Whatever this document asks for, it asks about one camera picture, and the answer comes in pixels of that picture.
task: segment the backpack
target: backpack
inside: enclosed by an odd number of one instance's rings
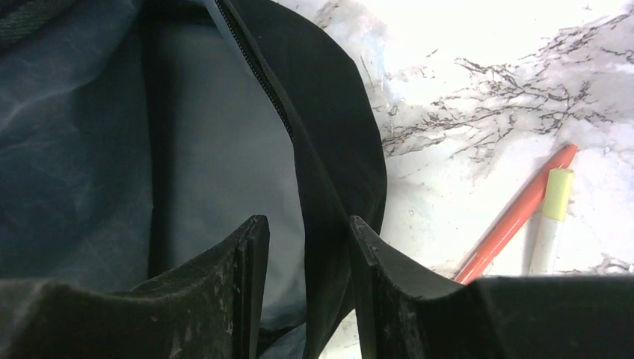
[[[317,358],[386,192],[354,62],[272,1],[0,0],[0,299],[127,291],[264,215],[258,355]]]

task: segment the open bag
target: open bag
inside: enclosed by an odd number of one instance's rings
[[[0,358],[317,358],[386,188],[354,62],[272,1],[0,0]]]

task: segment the zipper teeth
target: zipper teeth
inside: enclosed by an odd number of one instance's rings
[[[251,72],[255,75],[257,81],[259,82],[260,86],[266,93],[266,96],[268,97],[268,99],[271,100],[271,103],[273,104],[275,111],[280,116],[280,119],[282,120],[282,123],[284,124],[284,128],[286,129],[286,132],[289,134],[291,142],[293,142],[293,132],[291,130],[291,123],[289,121],[289,117],[284,111],[284,109],[282,108],[282,105],[280,104],[282,101],[280,97],[277,95],[277,93],[275,93],[275,90],[272,88],[271,81],[268,79],[264,70],[258,68],[251,61],[251,56],[247,53],[247,50],[244,48],[242,41],[240,41],[239,36],[236,33],[236,30],[232,26],[231,22],[233,21],[233,16],[231,16],[225,11],[224,4],[221,4],[222,0],[214,0],[214,2],[216,3],[218,10],[220,11],[220,15],[222,16],[225,23],[227,24],[227,27],[229,28],[229,31],[231,32],[231,36],[238,44],[238,48],[240,49],[240,52],[242,53],[242,57],[246,60],[247,65],[249,65]]]

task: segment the yellow marker cap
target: yellow marker cap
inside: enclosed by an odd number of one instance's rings
[[[563,221],[566,219],[570,192],[573,188],[574,171],[566,168],[555,168],[548,173],[546,196],[542,215]]]

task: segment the red pen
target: red pen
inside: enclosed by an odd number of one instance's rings
[[[528,221],[546,194],[548,173],[553,168],[568,168],[576,155],[577,146],[570,144],[559,150],[540,170],[528,187],[515,200],[487,238],[478,246],[467,264],[460,270],[456,282],[467,284],[479,277],[515,233]]]

